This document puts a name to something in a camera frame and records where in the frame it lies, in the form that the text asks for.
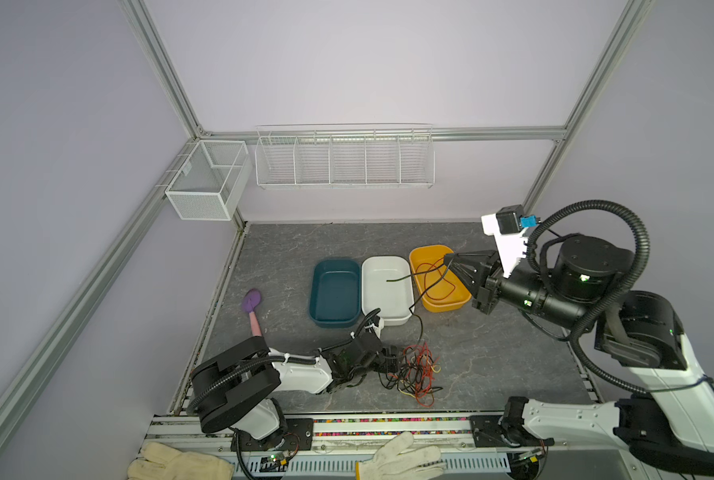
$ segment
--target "cotton glove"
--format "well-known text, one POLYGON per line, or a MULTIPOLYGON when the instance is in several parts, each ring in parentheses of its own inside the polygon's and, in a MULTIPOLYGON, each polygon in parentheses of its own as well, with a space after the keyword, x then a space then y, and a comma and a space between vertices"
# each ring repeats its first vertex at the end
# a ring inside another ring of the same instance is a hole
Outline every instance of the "cotton glove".
POLYGON ((133 460, 130 480, 229 480, 234 467, 204 453, 180 452, 161 443, 148 443, 141 450, 146 460, 133 460))
POLYGON ((428 446, 412 452, 400 452, 413 445, 413 435, 402 432, 379 448, 373 459, 357 463, 357 480, 427 480, 442 475, 439 447, 428 446))

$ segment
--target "white wall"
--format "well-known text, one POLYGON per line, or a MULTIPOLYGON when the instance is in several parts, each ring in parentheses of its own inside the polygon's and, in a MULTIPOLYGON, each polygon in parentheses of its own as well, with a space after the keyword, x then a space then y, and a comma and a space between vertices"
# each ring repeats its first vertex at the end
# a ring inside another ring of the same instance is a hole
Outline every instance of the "white wall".
POLYGON ((625 0, 148 0, 202 125, 562 125, 625 0))
POLYGON ((116 2, 0 2, 0 395, 185 140, 116 2))
MULTIPOLYGON (((636 288, 672 302, 714 377, 714 1, 656 4, 538 212, 589 198, 617 201, 645 221, 652 254, 636 288)), ((576 214, 554 230, 633 247, 609 214, 576 214)), ((592 355, 623 375, 603 357, 592 355)))
POLYGON ((232 230, 165 205, 0 457, 0 480, 127 477, 176 391, 232 230))
POLYGON ((249 221, 478 221, 525 199, 551 140, 438 142, 431 188, 264 190, 255 174, 239 202, 249 221))

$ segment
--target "purple spatula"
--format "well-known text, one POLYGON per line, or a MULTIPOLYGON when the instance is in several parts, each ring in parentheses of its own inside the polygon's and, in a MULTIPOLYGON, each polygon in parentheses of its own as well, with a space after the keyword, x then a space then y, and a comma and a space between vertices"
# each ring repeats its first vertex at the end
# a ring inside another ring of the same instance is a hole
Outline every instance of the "purple spatula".
POLYGON ((261 303, 261 292, 255 288, 248 290, 248 293, 245 294, 245 298, 243 298, 243 310, 250 315, 250 331, 253 332, 255 336, 263 336, 261 335, 259 321, 256 319, 256 312, 254 312, 259 303, 261 303))

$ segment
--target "wire mesh basket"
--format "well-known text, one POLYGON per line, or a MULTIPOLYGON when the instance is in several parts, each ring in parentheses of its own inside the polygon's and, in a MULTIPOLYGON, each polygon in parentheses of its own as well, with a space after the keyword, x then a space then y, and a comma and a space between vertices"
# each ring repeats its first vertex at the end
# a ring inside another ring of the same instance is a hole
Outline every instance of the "wire mesh basket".
POLYGON ((435 149, 428 125, 310 132, 261 129, 256 180, 263 188, 431 187, 435 182, 435 149))
POLYGON ((165 194, 183 220, 232 220, 252 168, 244 141, 199 140, 165 194))

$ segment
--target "teal plastic tray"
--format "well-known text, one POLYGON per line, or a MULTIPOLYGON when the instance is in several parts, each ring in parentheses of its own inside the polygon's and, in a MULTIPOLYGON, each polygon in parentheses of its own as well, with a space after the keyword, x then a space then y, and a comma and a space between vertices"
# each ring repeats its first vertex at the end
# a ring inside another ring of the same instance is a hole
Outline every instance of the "teal plastic tray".
POLYGON ((353 326, 360 314, 360 267, 350 259, 323 260, 314 267, 309 316, 322 328, 353 326))

